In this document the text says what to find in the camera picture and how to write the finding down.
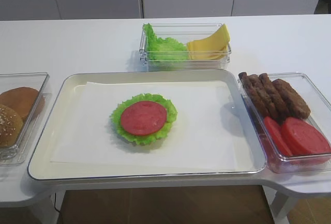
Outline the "red tomato slice front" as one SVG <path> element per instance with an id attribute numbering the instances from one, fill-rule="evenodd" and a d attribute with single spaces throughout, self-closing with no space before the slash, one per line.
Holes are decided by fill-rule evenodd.
<path id="1" fill-rule="evenodd" d="M 120 118 L 123 129 L 135 136 L 155 133 L 165 125 L 166 121 L 166 108 L 153 101 L 139 101 L 130 105 Z"/>

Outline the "red tomato slice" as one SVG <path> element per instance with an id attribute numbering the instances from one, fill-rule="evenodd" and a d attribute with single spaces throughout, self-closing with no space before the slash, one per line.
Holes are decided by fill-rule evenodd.
<path id="1" fill-rule="evenodd" d="M 264 125 L 269 132 L 278 152 L 286 157 L 291 157 L 293 156 L 291 150 L 285 143 L 282 135 L 281 135 L 281 127 L 280 125 L 273 120 L 271 117 L 267 116 L 264 118 Z"/>
<path id="2" fill-rule="evenodd" d="M 153 101 L 139 101 L 130 105 L 120 118 L 123 129 L 135 136 L 155 133 L 165 125 L 166 121 L 166 108 Z"/>
<path id="3" fill-rule="evenodd" d="M 330 153 L 328 140 L 302 120 L 288 117 L 281 125 L 281 134 L 295 156 Z"/>

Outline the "green lettuce in container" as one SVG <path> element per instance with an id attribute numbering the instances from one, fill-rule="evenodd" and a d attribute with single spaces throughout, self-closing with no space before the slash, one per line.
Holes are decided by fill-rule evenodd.
<path id="1" fill-rule="evenodd" d="M 186 61 L 188 59 L 186 46 L 178 40 L 158 37 L 151 24 L 143 25 L 146 35 L 145 49 L 149 52 L 151 61 Z"/>

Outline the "clear lettuce and cheese container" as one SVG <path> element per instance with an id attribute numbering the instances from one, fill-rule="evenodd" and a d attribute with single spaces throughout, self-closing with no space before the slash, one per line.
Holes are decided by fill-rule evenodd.
<path id="1" fill-rule="evenodd" d="M 187 48 L 187 43 L 193 40 L 204 39 L 212 35 L 222 25 L 221 23 L 149 23 L 155 34 L 161 38 L 171 37 L 183 43 Z M 149 52 L 145 49 L 146 35 L 142 26 L 140 41 L 140 61 L 147 67 L 148 71 L 161 70 L 184 70 L 184 69 L 226 69 L 230 62 L 231 47 L 230 43 L 227 52 L 221 59 L 215 60 L 190 60 L 186 61 L 151 61 Z"/>

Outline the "yellow cheese slices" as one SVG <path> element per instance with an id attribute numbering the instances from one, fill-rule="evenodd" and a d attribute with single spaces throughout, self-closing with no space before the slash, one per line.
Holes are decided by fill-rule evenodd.
<path id="1" fill-rule="evenodd" d="M 187 43 L 190 60 L 215 60 L 221 59 L 227 52 L 230 35 L 225 24 L 221 25 L 212 35 Z"/>

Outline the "white paper sheet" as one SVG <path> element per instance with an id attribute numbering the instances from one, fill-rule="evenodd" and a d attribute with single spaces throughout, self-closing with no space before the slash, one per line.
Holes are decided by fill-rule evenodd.
<path id="1" fill-rule="evenodd" d="M 52 155 L 53 162 L 232 170 L 236 166 L 229 132 L 232 114 L 224 82 L 87 83 Z M 170 100 L 177 118 L 158 146 L 137 147 L 120 140 L 110 122 L 117 105 L 141 93 Z"/>

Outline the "brown meat patty back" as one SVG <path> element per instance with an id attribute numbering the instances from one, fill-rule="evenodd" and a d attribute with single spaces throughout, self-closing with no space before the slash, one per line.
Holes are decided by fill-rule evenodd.
<path id="1" fill-rule="evenodd" d="M 250 97 L 253 105 L 258 110 L 258 112 L 262 115 L 262 117 L 269 116 L 269 111 L 267 107 L 265 106 L 261 97 L 257 93 L 257 90 L 253 87 L 252 83 L 250 82 L 247 73 L 241 72 L 238 74 L 238 77 L 246 91 L 246 94 Z"/>

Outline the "brown meat patty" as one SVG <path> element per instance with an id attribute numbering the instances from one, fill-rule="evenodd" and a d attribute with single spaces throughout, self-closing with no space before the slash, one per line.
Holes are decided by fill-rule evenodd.
<path id="1" fill-rule="evenodd" d="M 250 97 L 253 105 L 258 110 L 258 112 L 262 115 L 262 117 L 269 116 L 269 111 L 267 107 L 265 106 L 261 97 L 257 93 L 257 90 L 253 87 L 252 83 L 250 82 L 247 73 L 241 72 L 238 74 L 238 77 L 246 91 L 246 94 Z"/>
<path id="2" fill-rule="evenodd" d="M 310 108 L 290 83 L 282 79 L 275 79 L 272 84 L 285 102 L 292 117 L 302 120 L 306 120 L 309 117 L 311 113 Z"/>
<path id="3" fill-rule="evenodd" d="M 278 119 L 279 114 L 277 112 L 275 104 L 273 103 L 271 96 L 267 93 L 266 89 L 264 88 L 259 77 L 256 74 L 252 74 L 248 76 L 248 79 L 262 102 L 262 107 L 259 107 L 259 111 L 261 115 L 263 117 L 269 116 L 274 120 Z"/>
<path id="4" fill-rule="evenodd" d="M 278 117 L 277 120 L 279 122 L 284 121 L 287 117 L 290 116 L 289 110 L 287 108 L 287 105 L 281 98 L 281 95 L 279 92 L 276 90 L 276 88 L 273 86 L 271 80 L 268 77 L 267 73 L 262 73 L 259 75 L 259 79 L 262 82 L 264 89 L 266 92 L 269 94 L 272 102 L 275 105 L 275 108 L 278 112 Z"/>

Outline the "red tomato slice back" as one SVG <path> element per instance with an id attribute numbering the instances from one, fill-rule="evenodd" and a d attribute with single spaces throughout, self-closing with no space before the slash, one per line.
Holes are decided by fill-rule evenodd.
<path id="1" fill-rule="evenodd" d="M 280 125 L 273 120 L 271 117 L 267 116 L 264 118 L 264 125 L 269 132 L 278 152 L 286 157 L 291 157 L 293 156 L 291 150 L 285 143 L 282 135 L 281 135 L 281 127 Z"/>

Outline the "brown meat patty front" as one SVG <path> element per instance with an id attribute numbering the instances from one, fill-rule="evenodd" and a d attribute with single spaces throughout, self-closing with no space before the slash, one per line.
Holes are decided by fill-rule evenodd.
<path id="1" fill-rule="evenodd" d="M 292 117 L 302 120 L 306 120 L 309 117 L 311 113 L 310 108 L 290 83 L 282 79 L 275 79 L 272 84 L 285 102 Z"/>

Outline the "plain bottom bun in container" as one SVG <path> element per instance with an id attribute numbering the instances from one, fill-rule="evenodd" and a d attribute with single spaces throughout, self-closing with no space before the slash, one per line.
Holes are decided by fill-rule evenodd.
<path id="1" fill-rule="evenodd" d="M 31 87 L 18 87 L 1 93 L 1 105 L 15 110 L 25 123 L 39 92 Z"/>

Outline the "clear bun container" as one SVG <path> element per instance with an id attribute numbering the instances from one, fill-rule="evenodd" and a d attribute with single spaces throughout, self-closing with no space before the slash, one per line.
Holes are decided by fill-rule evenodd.
<path id="1" fill-rule="evenodd" d="M 18 87 L 31 87 L 39 92 L 26 122 L 23 122 L 16 143 L 10 147 L 1 147 L 1 167 L 16 166 L 24 162 L 30 140 L 35 135 L 43 110 L 51 97 L 47 86 L 49 78 L 46 72 L 1 75 L 1 93 Z"/>

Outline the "red tomato slice middle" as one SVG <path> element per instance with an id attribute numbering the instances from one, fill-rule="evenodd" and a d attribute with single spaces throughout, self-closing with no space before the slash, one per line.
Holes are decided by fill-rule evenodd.
<path id="1" fill-rule="evenodd" d="M 330 153 L 328 140 L 302 120 L 288 117 L 281 125 L 281 134 L 295 156 Z"/>

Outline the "white table leg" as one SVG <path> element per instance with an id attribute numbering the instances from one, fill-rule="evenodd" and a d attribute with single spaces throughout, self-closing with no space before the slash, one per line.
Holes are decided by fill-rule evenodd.
<path id="1" fill-rule="evenodd" d="M 293 197 L 288 185 L 285 190 L 262 186 L 274 223 L 289 223 L 288 213 L 296 206 L 298 198 Z"/>

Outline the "sesame top bun right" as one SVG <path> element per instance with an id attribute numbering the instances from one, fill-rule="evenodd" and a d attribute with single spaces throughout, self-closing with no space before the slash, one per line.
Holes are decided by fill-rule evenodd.
<path id="1" fill-rule="evenodd" d="M 0 122 L 1 147 L 10 147 L 16 143 L 23 121 L 15 110 L 2 104 Z"/>

